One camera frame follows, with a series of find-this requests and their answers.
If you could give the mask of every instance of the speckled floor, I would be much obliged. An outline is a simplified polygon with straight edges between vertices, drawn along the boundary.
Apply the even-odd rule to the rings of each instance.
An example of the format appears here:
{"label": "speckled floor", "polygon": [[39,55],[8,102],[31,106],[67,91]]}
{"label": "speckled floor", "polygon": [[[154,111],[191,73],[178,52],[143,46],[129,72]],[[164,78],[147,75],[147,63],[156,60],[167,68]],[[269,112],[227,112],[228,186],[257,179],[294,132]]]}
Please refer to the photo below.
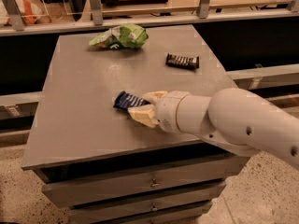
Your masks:
{"label": "speckled floor", "polygon": [[[42,182],[21,169],[26,137],[0,139],[0,222],[70,223],[68,209],[58,209],[41,194]],[[297,224],[299,171],[266,153],[252,157],[210,211],[171,224]]]}

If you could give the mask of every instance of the drawer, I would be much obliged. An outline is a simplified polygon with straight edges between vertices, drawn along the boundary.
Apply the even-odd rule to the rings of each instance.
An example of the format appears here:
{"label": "drawer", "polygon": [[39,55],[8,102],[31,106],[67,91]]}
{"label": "drawer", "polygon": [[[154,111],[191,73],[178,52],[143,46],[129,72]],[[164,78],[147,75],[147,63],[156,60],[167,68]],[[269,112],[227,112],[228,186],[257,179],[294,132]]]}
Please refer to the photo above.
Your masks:
{"label": "drawer", "polygon": [[192,203],[166,210],[116,220],[95,222],[99,224],[160,224],[187,217],[199,217],[208,212],[211,202]]}
{"label": "drawer", "polygon": [[237,175],[247,160],[227,153],[174,161],[48,184],[42,191],[58,207],[73,206]]}
{"label": "drawer", "polygon": [[224,182],[207,182],[184,188],[167,189],[120,201],[99,203],[71,211],[72,220],[77,223],[94,223],[142,213],[157,212],[173,206],[197,203],[219,197]]}

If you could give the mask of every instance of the metal post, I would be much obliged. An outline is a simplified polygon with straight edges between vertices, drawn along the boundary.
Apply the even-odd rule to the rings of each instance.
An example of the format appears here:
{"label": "metal post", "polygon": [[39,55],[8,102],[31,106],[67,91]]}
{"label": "metal post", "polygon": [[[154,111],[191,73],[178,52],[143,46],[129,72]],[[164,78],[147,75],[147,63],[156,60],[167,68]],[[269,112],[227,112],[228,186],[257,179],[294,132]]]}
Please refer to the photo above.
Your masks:
{"label": "metal post", "polygon": [[199,1],[199,6],[197,8],[196,13],[200,19],[207,18],[208,11],[209,11],[209,2],[210,2],[210,0],[200,0]]}
{"label": "metal post", "polygon": [[103,15],[102,15],[102,9],[101,9],[101,1],[100,0],[90,0],[90,3],[91,3],[94,25],[102,25],[103,24]]}
{"label": "metal post", "polygon": [[292,0],[288,7],[288,10],[293,11],[293,12],[298,12],[299,11],[299,0]]}
{"label": "metal post", "polygon": [[21,16],[16,0],[2,0],[2,2],[7,10],[13,29],[23,31],[26,24]]}

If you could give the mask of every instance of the terrazzo floor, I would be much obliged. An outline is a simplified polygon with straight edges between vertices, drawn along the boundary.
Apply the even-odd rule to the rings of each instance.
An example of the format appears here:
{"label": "terrazzo floor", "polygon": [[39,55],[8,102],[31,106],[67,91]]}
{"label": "terrazzo floor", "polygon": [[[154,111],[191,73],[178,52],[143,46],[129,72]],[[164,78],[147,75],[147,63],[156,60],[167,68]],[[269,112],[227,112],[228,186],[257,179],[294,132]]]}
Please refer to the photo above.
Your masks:
{"label": "terrazzo floor", "polygon": [[[41,194],[43,183],[21,169],[26,137],[0,140],[0,223],[72,223],[68,209],[58,209]],[[264,152],[252,157],[210,211],[171,224],[297,224],[299,171]]]}

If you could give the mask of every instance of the drawer knob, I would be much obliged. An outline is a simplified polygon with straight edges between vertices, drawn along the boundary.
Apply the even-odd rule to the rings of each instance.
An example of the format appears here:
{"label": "drawer knob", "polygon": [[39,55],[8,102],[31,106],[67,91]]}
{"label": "drawer knob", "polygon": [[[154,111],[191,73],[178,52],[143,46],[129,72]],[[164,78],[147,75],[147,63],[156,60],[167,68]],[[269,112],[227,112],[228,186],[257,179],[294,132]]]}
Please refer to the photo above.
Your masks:
{"label": "drawer knob", "polygon": [[157,183],[156,179],[152,178],[152,184],[150,185],[151,189],[155,189],[160,185],[160,183]]}
{"label": "drawer knob", "polygon": [[152,204],[152,207],[151,207],[151,212],[157,212],[159,209],[158,207],[156,206],[155,203]]}

